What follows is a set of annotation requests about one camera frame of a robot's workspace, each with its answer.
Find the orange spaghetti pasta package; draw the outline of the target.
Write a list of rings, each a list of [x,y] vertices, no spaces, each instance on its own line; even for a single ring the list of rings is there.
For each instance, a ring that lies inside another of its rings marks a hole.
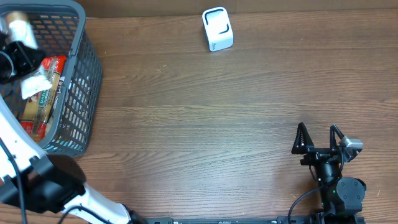
[[[42,62],[45,73],[49,73],[52,87],[40,91],[27,99],[20,124],[26,133],[35,141],[40,142],[49,132],[61,86],[65,76],[62,75],[66,56],[45,58]]]

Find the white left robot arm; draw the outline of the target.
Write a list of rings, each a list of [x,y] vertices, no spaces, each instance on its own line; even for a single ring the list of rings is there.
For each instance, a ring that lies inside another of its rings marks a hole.
[[[47,154],[1,102],[1,202],[28,210],[72,213],[90,223],[144,223],[125,205],[108,200],[86,183],[68,155]]]

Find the white tube with gold cap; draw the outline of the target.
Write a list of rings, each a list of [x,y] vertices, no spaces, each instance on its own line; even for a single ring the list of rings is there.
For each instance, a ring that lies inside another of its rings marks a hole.
[[[17,50],[21,55],[21,59],[17,62],[19,69],[17,75],[21,80],[22,99],[26,100],[34,94],[52,87],[52,81],[47,77],[42,65],[46,54],[38,47],[26,13],[21,11],[8,13],[6,24],[11,43],[22,49]]]

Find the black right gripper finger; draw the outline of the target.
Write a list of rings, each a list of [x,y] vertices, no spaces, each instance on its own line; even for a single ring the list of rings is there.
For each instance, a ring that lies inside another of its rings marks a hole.
[[[345,135],[335,124],[333,124],[330,126],[330,149],[333,149],[337,146],[336,136],[338,136],[340,139],[343,139]]]
[[[298,124],[297,133],[292,147],[292,154],[308,154],[315,148],[312,139],[303,122]]]

